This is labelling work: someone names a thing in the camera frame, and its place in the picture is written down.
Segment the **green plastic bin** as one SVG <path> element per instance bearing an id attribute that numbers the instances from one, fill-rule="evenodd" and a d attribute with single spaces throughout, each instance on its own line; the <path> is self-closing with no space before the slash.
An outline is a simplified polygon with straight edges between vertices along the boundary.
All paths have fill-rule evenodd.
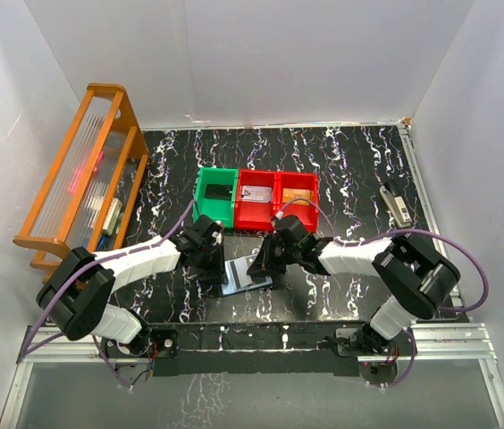
<path id="1" fill-rule="evenodd" d="M 196 221 L 199 215 L 207 215 L 232 229 L 238 176 L 238 169 L 201 167 L 194 194 L 193 220 Z"/>

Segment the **dark grey credit card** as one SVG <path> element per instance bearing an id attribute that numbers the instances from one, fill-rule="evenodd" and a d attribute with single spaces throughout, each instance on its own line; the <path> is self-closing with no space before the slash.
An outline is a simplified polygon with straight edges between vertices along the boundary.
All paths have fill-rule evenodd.
<path id="1" fill-rule="evenodd" d="M 233 187 L 230 184 L 215 184 L 210 183 L 205 187 L 205 198 L 227 200 L 232 199 Z"/>

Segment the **red double plastic bin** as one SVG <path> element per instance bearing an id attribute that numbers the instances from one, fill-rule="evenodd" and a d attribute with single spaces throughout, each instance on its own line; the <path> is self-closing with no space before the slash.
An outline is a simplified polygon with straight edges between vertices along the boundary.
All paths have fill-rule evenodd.
<path id="1" fill-rule="evenodd" d="M 243 185 L 267 186 L 273 189 L 271 203 L 245 202 L 240 198 Z M 285 215 L 295 215 L 311 232 L 316 232 L 319 214 L 311 206 L 283 203 L 282 190 L 284 188 L 311 189 L 313 198 L 310 201 L 319 203 L 319 179 L 315 173 L 309 172 L 276 172 L 265 170 L 239 171 L 237 194 L 235 200 L 234 228 L 236 230 L 271 231 L 273 218 L 283 210 Z"/>

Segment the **black silver stapler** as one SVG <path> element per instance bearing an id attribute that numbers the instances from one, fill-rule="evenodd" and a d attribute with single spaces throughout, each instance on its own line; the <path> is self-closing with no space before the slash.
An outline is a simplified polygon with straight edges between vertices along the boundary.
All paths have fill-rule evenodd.
<path id="1" fill-rule="evenodd" d="M 412 219 L 397 182 L 392 179 L 385 181 L 380 186 L 379 192 L 389 211 L 393 215 L 398 227 L 410 227 Z"/>

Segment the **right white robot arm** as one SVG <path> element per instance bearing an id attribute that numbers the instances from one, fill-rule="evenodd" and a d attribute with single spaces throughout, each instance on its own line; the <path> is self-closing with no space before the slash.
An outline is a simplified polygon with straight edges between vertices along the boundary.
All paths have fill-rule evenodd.
<path id="1" fill-rule="evenodd" d="M 428 320 L 458 284 L 458 269 L 428 240 L 397 232 L 367 244 L 316 237 L 295 215 L 274 224 L 247 275 L 275 276 L 289 265 L 322 276 L 353 273 L 380 278 L 391 295 L 356 333 L 339 340 L 343 348 L 381 352 L 418 320 Z"/>

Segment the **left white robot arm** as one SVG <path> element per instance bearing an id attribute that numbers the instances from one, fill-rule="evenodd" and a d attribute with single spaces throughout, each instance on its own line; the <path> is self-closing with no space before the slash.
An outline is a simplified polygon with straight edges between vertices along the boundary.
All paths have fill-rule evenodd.
<path id="1" fill-rule="evenodd" d="M 202 214 L 164 237 L 127 248 L 91 253 L 74 248 L 37 295 L 38 306 L 70 341 L 88 335 L 131 345 L 146 326 L 132 311 L 109 303 L 120 288 L 160 273 L 193 267 L 222 279 L 223 224 Z"/>

